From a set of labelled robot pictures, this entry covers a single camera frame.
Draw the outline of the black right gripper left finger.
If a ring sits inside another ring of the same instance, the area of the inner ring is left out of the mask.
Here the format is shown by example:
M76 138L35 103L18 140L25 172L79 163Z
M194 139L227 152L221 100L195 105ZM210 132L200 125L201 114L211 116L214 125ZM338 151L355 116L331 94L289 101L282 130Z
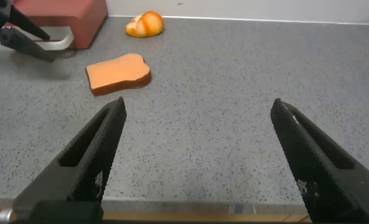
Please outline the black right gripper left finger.
M123 98L104 105L14 199L16 222L101 221L101 201L125 121Z

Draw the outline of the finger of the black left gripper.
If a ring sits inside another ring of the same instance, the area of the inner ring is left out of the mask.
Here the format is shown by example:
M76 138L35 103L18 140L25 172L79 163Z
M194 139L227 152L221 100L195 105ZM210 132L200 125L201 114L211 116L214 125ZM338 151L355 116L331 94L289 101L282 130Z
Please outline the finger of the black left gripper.
M4 27L0 31L0 44L22 54L53 62L55 57L15 28Z
M42 40L50 40L50 36L44 30L35 25L14 5L11 6L9 22Z

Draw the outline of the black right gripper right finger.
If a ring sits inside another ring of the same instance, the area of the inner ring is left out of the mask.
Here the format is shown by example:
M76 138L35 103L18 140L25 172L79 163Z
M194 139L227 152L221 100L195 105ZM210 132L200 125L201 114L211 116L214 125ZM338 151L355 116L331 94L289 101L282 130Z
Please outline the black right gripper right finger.
M277 98L271 121L314 223L369 223L369 170Z

